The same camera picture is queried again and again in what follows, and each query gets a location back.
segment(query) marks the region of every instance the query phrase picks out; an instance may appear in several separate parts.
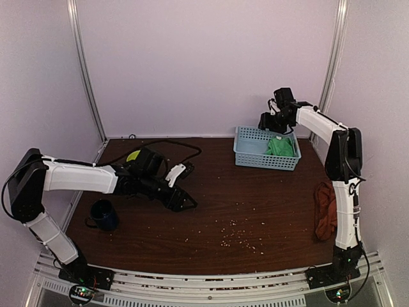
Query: blue plastic basket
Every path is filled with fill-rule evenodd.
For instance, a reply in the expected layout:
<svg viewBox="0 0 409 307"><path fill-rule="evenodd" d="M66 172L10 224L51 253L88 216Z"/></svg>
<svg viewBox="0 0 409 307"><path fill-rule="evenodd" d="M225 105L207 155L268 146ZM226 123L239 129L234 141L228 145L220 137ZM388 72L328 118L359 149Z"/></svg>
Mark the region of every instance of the blue plastic basket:
<svg viewBox="0 0 409 307"><path fill-rule="evenodd" d="M294 133L288 134L286 137L293 139L296 157L264 154L268 150L268 141L276 136L282 136L282 134L263 131L255 127L236 127L233 149L236 153L236 165L293 171L298 160L301 159L300 147Z"/></svg>

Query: green cloth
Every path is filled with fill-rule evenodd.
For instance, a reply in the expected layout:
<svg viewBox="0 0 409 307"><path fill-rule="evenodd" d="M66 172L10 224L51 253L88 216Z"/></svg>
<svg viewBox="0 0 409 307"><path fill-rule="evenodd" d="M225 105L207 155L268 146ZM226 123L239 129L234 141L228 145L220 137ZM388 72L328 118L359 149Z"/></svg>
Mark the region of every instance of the green cloth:
<svg viewBox="0 0 409 307"><path fill-rule="evenodd" d="M294 141L286 137L274 137L268 141L266 155L278 155L281 157L295 157Z"/></svg>

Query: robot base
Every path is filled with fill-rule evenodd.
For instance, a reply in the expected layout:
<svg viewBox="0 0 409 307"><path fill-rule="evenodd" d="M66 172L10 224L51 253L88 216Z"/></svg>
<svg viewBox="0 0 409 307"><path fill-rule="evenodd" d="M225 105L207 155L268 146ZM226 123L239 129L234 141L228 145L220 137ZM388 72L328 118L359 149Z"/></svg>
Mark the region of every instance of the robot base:
<svg viewBox="0 0 409 307"><path fill-rule="evenodd" d="M111 285L112 285L112 280L114 279L114 271L108 270L108 269L101 269L99 267L90 267L88 266L89 269L89 275L90 276L95 276L96 279L96 286L95 288L101 289L101 290L110 290ZM71 276L69 276L66 271L60 270L58 274L58 278L67 280L72 283L78 283L77 280L73 279ZM84 281L84 286L93 289L94 288L94 279L89 279Z"/></svg>
<svg viewBox="0 0 409 307"><path fill-rule="evenodd" d="M305 272L310 289L327 287L337 283L345 282L345 275L334 274L332 265L325 265L323 267L314 267ZM360 276L359 269L350 270L350 279L358 278Z"/></svg>

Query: dark blue mug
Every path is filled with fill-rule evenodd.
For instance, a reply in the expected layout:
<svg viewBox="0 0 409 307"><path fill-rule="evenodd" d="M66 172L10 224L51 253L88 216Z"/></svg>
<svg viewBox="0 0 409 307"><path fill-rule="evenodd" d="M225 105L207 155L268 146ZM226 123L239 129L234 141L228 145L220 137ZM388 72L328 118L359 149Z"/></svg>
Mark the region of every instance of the dark blue mug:
<svg viewBox="0 0 409 307"><path fill-rule="evenodd" d="M120 223L114 206L109 200L98 200L94 202L89 212L89 217L85 219L85 225L90 228L99 228L106 232L114 230Z"/></svg>

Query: wire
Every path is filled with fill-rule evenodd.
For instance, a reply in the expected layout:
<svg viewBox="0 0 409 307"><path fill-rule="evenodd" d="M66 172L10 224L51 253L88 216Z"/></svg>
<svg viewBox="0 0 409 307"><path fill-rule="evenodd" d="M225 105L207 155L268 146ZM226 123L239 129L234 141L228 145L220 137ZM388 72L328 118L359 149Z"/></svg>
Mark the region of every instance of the wire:
<svg viewBox="0 0 409 307"><path fill-rule="evenodd" d="M7 211L6 209L6 205L4 203L4 193L6 192L6 188L7 185L10 183L10 181L12 181L12 179L14 178L15 175L17 175L20 171L22 171L24 168L36 163L36 162L42 162L42 161L50 161L50 159L48 158L41 158L41 159L36 159L36 160L32 160L28 163L25 163L24 165L22 165L21 167L17 168L4 182L3 184L3 188L1 189L1 206L3 207L4 212L7 214L8 217L14 219L15 221L18 221L18 219L16 219L10 212Z"/></svg>
<svg viewBox="0 0 409 307"><path fill-rule="evenodd" d="M58 266L56 265L56 261L57 261L57 258L55 258L55 259L52 261L52 265L53 265L56 269L61 270L63 267L62 267L62 266L58 267Z"/></svg>
<svg viewBox="0 0 409 307"><path fill-rule="evenodd" d="M358 174L356 174L356 172L354 172L354 170L352 169L350 163L348 162L348 159L346 158L346 157L348 156L348 149L347 149L347 147L346 147L346 144L347 144L347 142L348 142L349 136L350 136L350 131L347 130L347 131L346 131L346 139L345 139L345 142L344 142L344 162L345 162L346 166L348 167L348 169L351 171L352 175L354 175L355 177L357 177L361 182L366 181L365 178L362 178L361 176L359 176Z"/></svg>
<svg viewBox="0 0 409 307"><path fill-rule="evenodd" d="M82 305L82 306L83 306L83 305L87 305L89 302L92 301L92 299L93 299L94 296L95 296L95 293L94 293L92 296L90 296L89 298L87 298L86 301L84 301L84 302L81 301L81 303L77 303L77 302L74 302L74 300L73 300L72 297L71 297L71 293L72 293L72 292L75 293L74 288L77 288L77 287L86 288L86 289L88 289L88 290L90 290L90 291L94 291L94 290L92 290L92 289L90 289L90 288L88 288L88 287L85 287L84 285L73 285L73 286L70 288L70 290L68 291L68 296L69 296L70 301L71 301L72 303L74 303L75 305Z"/></svg>
<svg viewBox="0 0 409 307"><path fill-rule="evenodd" d="M162 179L165 179L167 173L169 172L169 163L167 162L166 159L164 159L164 163L165 163L165 173L162 175Z"/></svg>
<svg viewBox="0 0 409 307"><path fill-rule="evenodd" d="M200 147L198 147L198 146L190 145L190 144L187 144L187 143L182 143L182 142L179 142L179 141L173 141L173 140L170 140L170 139L157 139L157 140L145 143L143 145L135 146L135 147L133 147L133 149L125 152L123 155L120 155L119 157L117 157L117 158L115 158L115 159L113 159L111 161L105 162L105 163L98 163L96 166L111 165L111 164L113 164L115 162L118 162L119 160L127 157L128 155L130 155L132 152L134 152L136 150L140 150L140 149L142 149L142 148L144 148L146 146L157 144L157 143L169 143L169 144L184 146L184 147L196 150L196 153L193 153L192 155L189 155L188 157L184 158L184 160L182 160L180 163L184 163L187 160L190 160L191 158L197 157L198 155L200 155L202 153L202 149Z"/></svg>
<svg viewBox="0 0 409 307"><path fill-rule="evenodd" d="M359 238L358 238L358 228L357 228L357 227L355 227L355 238L356 238L356 240L357 240L357 242L358 242L358 244L359 244L359 246L360 246L360 248L361 248L361 250L362 250L362 253L364 254L368 271L366 272L366 277L365 277L365 279L364 279L364 282L361 284L360 288L354 293L354 295L351 296L351 297L348 299L348 302L350 302L352 299L354 299L354 298L359 294L359 292L364 288L365 284L366 284L367 281L368 281L369 273L370 273L370 271L371 271L371 265L369 264L369 260L368 260L368 257L367 257L367 255L366 255L366 252L365 252L365 249L364 249L364 245L362 244L362 242L359 241Z"/></svg>
<svg viewBox="0 0 409 307"><path fill-rule="evenodd" d="M268 108L269 108L270 111L274 111L274 114L277 114L277 113L278 113L277 110L274 109L273 105L271 105L272 102L275 103L275 99L274 99L274 98L271 98L271 99L269 99L269 100L267 101Z"/></svg>
<svg viewBox="0 0 409 307"><path fill-rule="evenodd" d="M283 136L286 136L287 134L291 134L291 133L293 133L293 132L294 132L293 127L290 127L290 128L289 128L289 131L283 133L282 135L283 135Z"/></svg>

